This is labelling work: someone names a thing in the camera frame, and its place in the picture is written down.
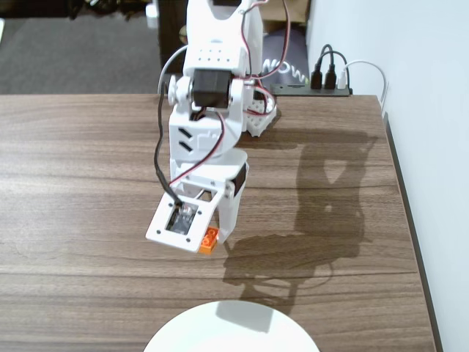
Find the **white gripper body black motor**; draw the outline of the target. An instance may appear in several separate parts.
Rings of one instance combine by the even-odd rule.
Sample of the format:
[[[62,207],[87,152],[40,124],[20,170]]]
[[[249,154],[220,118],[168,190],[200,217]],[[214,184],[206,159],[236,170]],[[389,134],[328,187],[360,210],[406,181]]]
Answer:
[[[195,150],[170,153],[170,194],[174,199],[190,197],[203,185],[224,187],[228,198],[237,199],[248,176],[248,155],[231,148],[224,152]]]

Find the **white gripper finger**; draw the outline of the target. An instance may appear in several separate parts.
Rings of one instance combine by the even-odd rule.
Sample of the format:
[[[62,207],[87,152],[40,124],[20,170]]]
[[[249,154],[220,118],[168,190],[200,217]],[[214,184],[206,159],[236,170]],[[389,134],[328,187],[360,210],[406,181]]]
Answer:
[[[240,189],[232,198],[227,197],[225,194],[220,197],[215,196],[218,200],[216,208],[219,219],[219,243],[224,243],[236,226],[242,192],[243,190]]]

